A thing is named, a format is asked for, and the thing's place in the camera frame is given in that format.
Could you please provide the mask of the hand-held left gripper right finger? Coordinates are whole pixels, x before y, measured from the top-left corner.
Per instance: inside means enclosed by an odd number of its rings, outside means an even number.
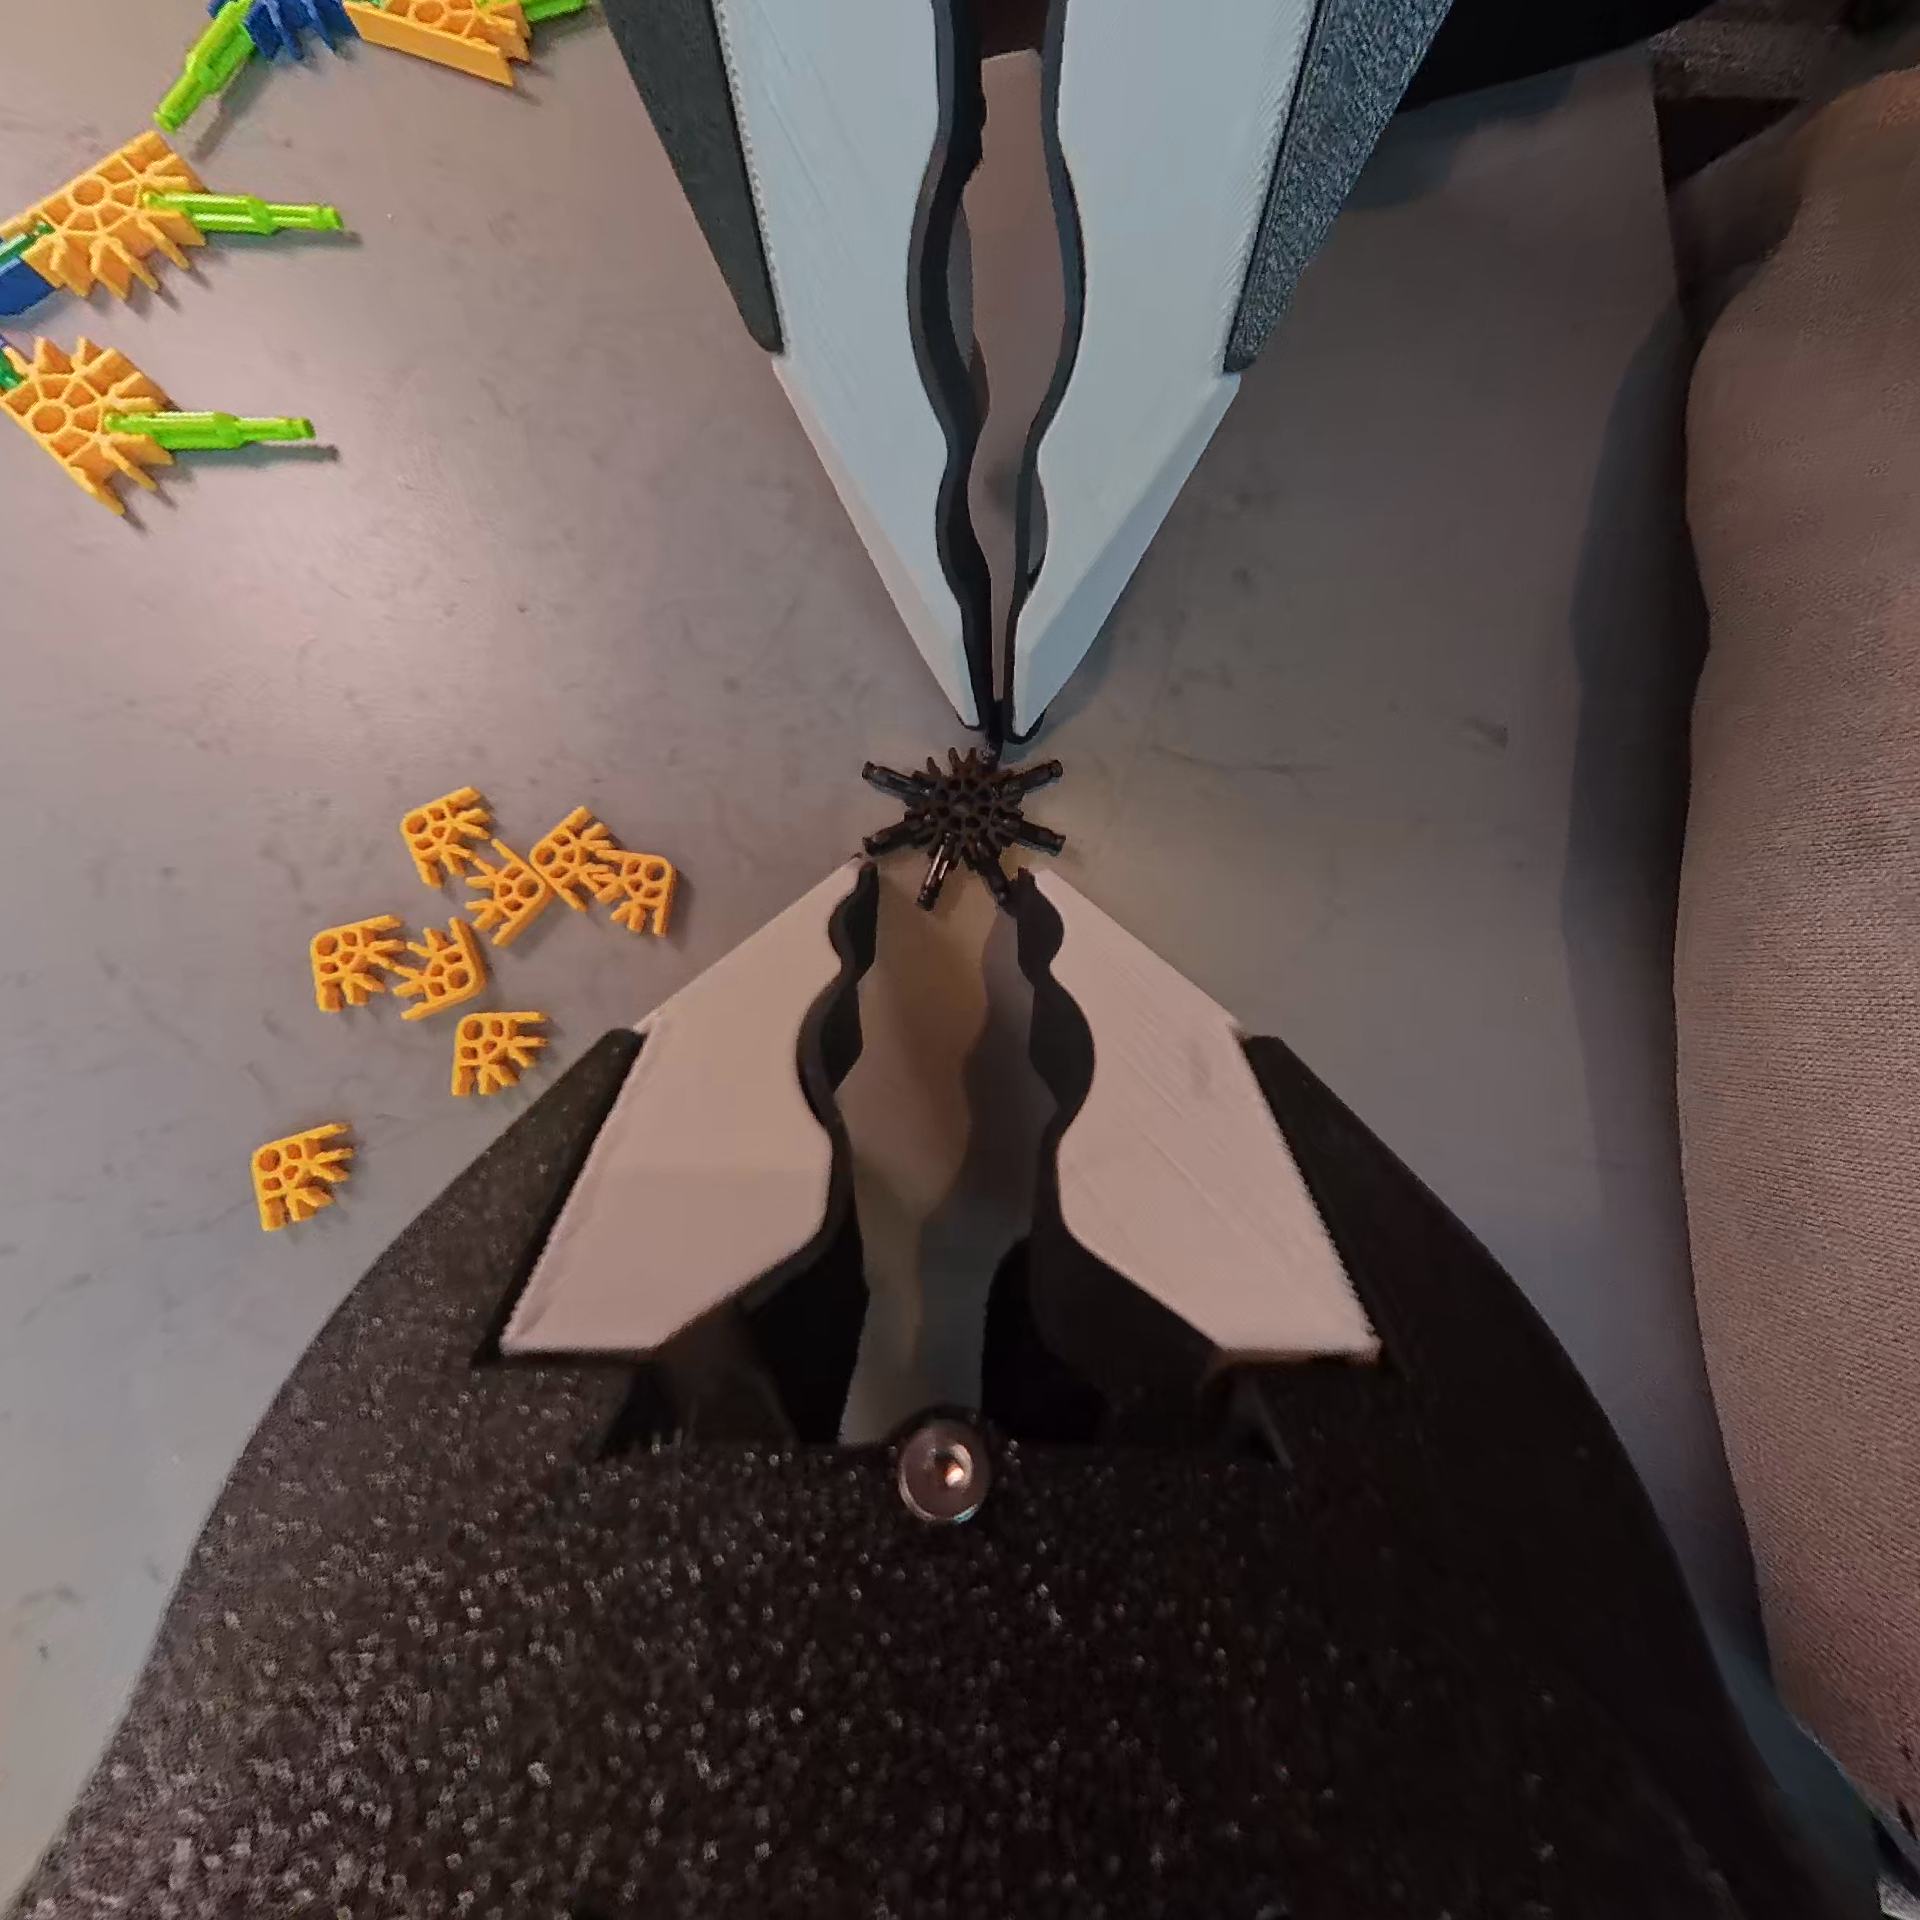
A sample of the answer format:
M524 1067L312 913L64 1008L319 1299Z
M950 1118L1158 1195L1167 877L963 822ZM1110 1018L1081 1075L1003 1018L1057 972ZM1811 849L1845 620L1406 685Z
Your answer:
M986 1302L1003 1442L1283 1462L1266 1376L1380 1336L1228 1008L1057 873L1012 884L1051 1098L1030 1231Z

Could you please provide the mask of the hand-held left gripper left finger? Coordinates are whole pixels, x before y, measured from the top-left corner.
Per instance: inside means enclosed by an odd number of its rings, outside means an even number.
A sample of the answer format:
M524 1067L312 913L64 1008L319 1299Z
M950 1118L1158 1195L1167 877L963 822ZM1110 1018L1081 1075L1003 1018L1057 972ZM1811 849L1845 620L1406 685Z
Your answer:
M618 1362L608 1451L833 1451L871 1317L838 1085L877 871L838 863L629 1030L499 1361Z

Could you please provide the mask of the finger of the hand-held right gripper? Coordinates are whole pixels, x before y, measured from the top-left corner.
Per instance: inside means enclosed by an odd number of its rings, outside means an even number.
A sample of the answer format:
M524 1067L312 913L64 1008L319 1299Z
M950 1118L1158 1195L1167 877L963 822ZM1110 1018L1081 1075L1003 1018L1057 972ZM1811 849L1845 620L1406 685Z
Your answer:
M1018 480L1003 733L1062 699L1237 394L1228 335L1293 118L1312 6L1070 0L1048 27L1064 335Z
M958 729L996 733L979 401L950 293L986 97L970 6L718 6L730 129L802 419Z

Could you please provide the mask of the orange fan connector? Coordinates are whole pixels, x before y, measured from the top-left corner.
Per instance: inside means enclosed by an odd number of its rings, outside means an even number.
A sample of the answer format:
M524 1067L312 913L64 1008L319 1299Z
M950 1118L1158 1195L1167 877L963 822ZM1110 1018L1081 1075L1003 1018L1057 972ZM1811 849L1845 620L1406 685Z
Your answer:
M447 1098L512 1091L551 1046L540 1013L481 1013L455 1023Z
M618 852L618 833L579 803L531 842L524 863L561 907L579 913L598 898Z
M459 873L472 873L474 849L487 849L493 833L493 816L481 788L447 788L428 803L416 803L401 820L405 852L420 873L420 884L441 888Z
M354 1165L354 1129L321 1120L301 1129L292 1139L274 1139L254 1149L245 1179L254 1179L254 1208L262 1231L285 1231L292 1221L319 1218L332 1208L332 1195L349 1184Z
M393 959L393 999L405 999L401 1023L459 1013L491 985L474 925L459 913L446 932L428 925L405 954L416 959Z
M675 863L662 852L611 849L589 871L589 893L598 893L598 907L608 907L611 925L623 925L629 935L665 942L670 898L675 898Z
M405 950L405 921L401 913L367 913L349 925L321 925L310 942L310 973L319 1013L358 1013L372 995L389 990L389 973Z
M493 950L517 947L551 907L554 888L540 877L540 871L517 852L512 842L491 839L491 852L472 852L472 925L487 935Z

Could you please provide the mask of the black snowflake connector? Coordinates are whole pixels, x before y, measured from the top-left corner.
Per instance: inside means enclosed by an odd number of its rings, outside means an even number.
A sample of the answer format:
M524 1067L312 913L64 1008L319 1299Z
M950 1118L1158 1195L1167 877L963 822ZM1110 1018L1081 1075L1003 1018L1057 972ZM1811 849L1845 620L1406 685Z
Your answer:
M944 763L923 756L912 777L912 849L970 871L1002 863L1018 827L1018 774L979 753L950 753Z

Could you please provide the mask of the blue green yellow assembly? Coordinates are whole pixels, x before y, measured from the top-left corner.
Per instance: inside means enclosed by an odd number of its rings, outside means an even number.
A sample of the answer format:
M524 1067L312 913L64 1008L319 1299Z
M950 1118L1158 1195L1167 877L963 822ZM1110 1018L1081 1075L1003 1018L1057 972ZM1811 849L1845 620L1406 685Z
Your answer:
M585 0L208 0L208 29L155 99L155 134L183 134L245 60L296 60L301 40L428 60L491 87L517 87L535 27L571 22Z

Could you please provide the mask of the blue green assembly with red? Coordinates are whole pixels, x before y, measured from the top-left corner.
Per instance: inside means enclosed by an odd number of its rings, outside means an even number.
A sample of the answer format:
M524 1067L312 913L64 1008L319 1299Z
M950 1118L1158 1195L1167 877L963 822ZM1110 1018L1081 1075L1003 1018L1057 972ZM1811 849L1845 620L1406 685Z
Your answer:
M146 134L78 170L59 191L5 216L5 317L48 298L155 293L155 269L188 269L213 237L340 237L327 204L262 204L208 191L201 175ZM119 485L155 492L151 468L183 450L312 446L312 419L243 419L177 409L119 351L35 338L0 351L5 419L48 456L78 492L124 515Z

